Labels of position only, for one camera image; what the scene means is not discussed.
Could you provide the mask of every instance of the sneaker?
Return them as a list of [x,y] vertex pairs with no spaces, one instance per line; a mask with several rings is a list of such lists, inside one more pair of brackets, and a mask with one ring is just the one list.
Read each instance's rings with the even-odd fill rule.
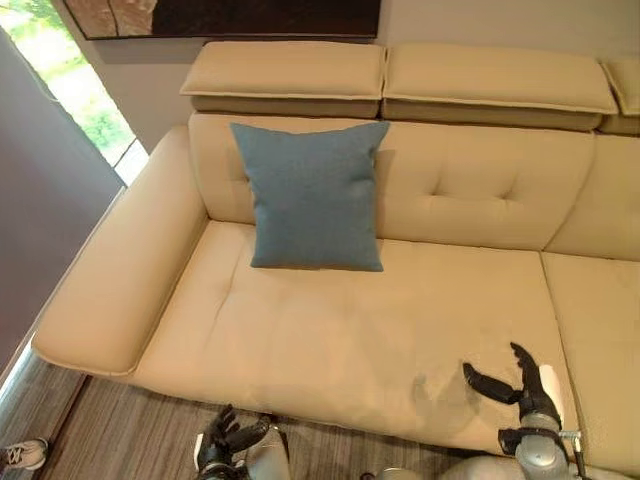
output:
[[47,460],[49,444],[44,438],[27,440],[26,442],[9,445],[3,450],[7,455],[7,470],[24,468],[25,470],[37,470]]

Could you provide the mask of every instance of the sofa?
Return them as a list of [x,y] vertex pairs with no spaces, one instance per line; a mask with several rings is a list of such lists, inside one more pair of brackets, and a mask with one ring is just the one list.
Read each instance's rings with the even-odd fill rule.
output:
[[[510,342],[553,366],[590,464],[640,475],[640,138],[594,59],[432,44],[218,42],[68,272],[33,348],[166,395],[500,453]],[[384,272],[252,268],[231,122],[391,119],[375,160]]]

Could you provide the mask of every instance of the gray wall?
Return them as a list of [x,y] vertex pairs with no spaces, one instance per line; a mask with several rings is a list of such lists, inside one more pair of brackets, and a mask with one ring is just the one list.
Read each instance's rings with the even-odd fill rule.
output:
[[0,372],[122,188],[50,95],[0,28]]
[[[203,39],[87,42],[53,4],[148,151],[187,121],[178,90]],[[407,41],[640,55],[640,0],[382,0],[377,42]]]

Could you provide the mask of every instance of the blue pillow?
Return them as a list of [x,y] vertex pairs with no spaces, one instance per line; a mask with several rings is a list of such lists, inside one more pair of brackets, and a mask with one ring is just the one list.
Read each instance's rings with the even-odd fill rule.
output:
[[373,163],[388,122],[301,134],[231,129],[254,194],[253,267],[382,271]]

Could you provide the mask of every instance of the window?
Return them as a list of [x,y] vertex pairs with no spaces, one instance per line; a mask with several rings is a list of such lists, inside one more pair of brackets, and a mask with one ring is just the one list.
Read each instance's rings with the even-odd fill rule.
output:
[[0,26],[64,109],[130,185],[148,155],[50,0],[0,0]]

